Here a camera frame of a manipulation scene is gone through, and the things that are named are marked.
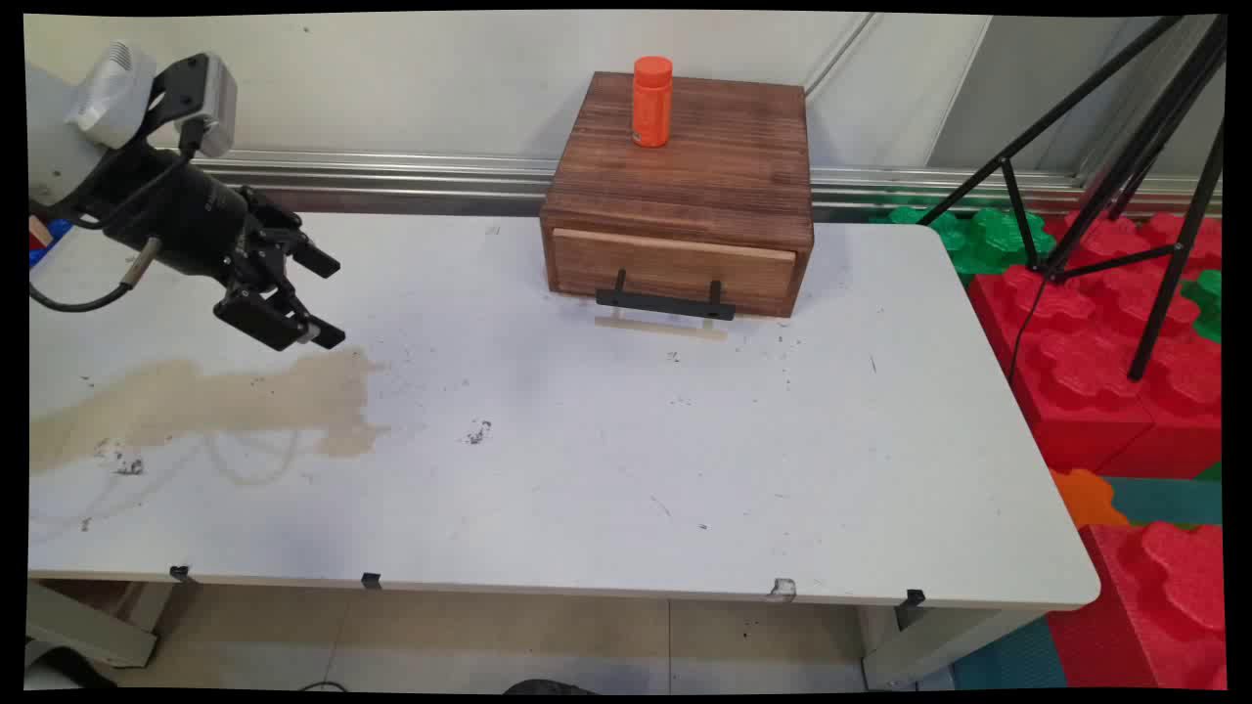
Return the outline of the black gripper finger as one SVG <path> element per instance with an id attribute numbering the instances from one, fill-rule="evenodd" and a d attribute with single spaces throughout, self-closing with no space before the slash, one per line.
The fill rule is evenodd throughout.
<path id="1" fill-rule="evenodd" d="M 300 303 L 290 281 L 277 281 L 270 294 L 264 294 L 259 286 L 232 286 L 213 313 L 224 324 L 274 351 L 305 343 L 332 349 L 347 338 L 344 329 L 312 314 Z"/>
<path id="2" fill-rule="evenodd" d="M 300 228 L 300 217 L 278 205 L 255 188 L 242 185 L 245 219 L 234 241 L 237 286 L 278 286 L 287 279 L 288 259 L 321 278 L 336 276 L 341 262 L 317 246 Z"/>

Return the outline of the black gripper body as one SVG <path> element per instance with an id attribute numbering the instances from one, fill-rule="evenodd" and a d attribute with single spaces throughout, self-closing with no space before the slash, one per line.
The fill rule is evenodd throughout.
<path id="1" fill-rule="evenodd" d="M 259 284 L 247 252 L 254 207 L 250 188 L 228 187 L 146 140 L 106 152 L 74 190 L 74 210 L 104 223 L 111 241 L 141 249 L 156 238 L 162 264 L 222 286 Z"/>

